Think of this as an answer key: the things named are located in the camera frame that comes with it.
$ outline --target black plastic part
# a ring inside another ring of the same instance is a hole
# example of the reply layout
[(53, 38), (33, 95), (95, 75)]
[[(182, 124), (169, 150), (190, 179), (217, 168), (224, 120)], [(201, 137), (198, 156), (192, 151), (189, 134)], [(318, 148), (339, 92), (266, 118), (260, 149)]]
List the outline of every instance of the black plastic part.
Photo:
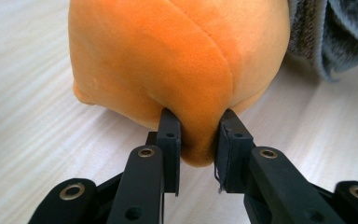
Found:
[(254, 197), (245, 194), (243, 197), (243, 204), (245, 205), (247, 214), (252, 224), (270, 224), (272, 214), (269, 207), (255, 199)]
[(164, 155), (164, 190), (166, 193), (175, 193), (175, 195), (178, 196), (181, 124), (173, 112), (167, 108), (164, 108), (161, 112), (157, 133), (157, 146), (162, 150)]
[(345, 222), (358, 223), (358, 181), (339, 182), (332, 202)]
[(29, 223), (91, 223), (97, 212), (96, 192), (94, 182), (88, 179), (66, 180), (51, 190)]
[(149, 132), (146, 139), (146, 146), (156, 146), (157, 145), (157, 132)]
[(127, 161), (106, 223), (162, 223), (163, 193), (161, 150), (137, 147)]
[(214, 161), (215, 177), (220, 190), (244, 193), (243, 178), (254, 138), (231, 109), (226, 110), (219, 124), (219, 135)]
[(249, 168), (272, 214), (271, 223), (344, 223), (279, 150), (255, 147)]
[(98, 205), (98, 213), (92, 223), (104, 224), (109, 217), (109, 212), (113, 201), (116, 197), (118, 186), (122, 177), (122, 173), (105, 181), (97, 187), (96, 201)]

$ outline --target stuffed toy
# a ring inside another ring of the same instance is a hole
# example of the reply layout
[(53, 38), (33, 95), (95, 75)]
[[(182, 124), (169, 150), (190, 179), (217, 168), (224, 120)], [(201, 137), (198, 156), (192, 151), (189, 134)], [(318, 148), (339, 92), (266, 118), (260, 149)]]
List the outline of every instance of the stuffed toy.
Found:
[(240, 113), (286, 53), (326, 80), (358, 64), (354, 0), (71, 0), (74, 93), (156, 130), (162, 108), (182, 123), (182, 159), (213, 162), (227, 108)]

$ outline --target gray fabric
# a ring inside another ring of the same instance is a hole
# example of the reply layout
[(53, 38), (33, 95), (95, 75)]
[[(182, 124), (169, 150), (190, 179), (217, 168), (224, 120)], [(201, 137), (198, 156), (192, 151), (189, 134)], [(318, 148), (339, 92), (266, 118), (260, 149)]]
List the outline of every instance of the gray fabric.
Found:
[(288, 52), (305, 57), (326, 80), (358, 65), (358, 0), (289, 0)]

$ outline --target wood grain surface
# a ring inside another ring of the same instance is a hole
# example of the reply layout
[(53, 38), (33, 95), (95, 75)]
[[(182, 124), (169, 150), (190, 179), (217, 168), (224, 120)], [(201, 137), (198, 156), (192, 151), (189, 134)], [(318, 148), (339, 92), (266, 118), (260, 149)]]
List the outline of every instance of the wood grain surface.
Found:
[[(72, 177), (97, 185), (123, 171), (149, 130), (72, 94), (68, 1), (0, 0), (0, 223), (26, 223)], [(358, 180), (358, 67), (318, 80), (286, 57), (264, 96), (240, 114), (259, 146), (283, 151), (312, 183)], [(166, 223), (249, 223), (241, 195), (218, 194), (213, 167), (182, 163)]]

